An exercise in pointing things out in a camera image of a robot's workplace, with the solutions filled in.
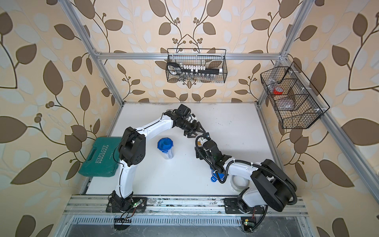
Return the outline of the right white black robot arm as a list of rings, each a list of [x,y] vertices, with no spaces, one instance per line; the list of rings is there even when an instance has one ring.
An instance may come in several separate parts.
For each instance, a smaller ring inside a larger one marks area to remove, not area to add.
[[[281,212],[287,205],[298,202],[297,187],[272,160],[261,163],[238,160],[222,154],[210,138],[199,136],[195,140],[196,157],[206,161],[215,179],[224,184],[229,177],[237,176],[252,182],[255,189],[244,188],[235,201],[235,208],[249,213],[257,206],[266,206]]]

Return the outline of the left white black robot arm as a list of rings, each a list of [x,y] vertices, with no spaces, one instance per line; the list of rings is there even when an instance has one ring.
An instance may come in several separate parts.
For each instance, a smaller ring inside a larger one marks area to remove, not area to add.
[[[139,128],[128,127],[125,129],[120,143],[117,146],[119,152],[120,170],[117,185],[110,194],[107,212],[129,212],[140,204],[133,200],[133,181],[138,164],[146,155],[146,142],[160,133],[178,127],[184,131],[187,138],[195,138],[204,134],[205,129],[190,109],[167,110],[157,120]]]

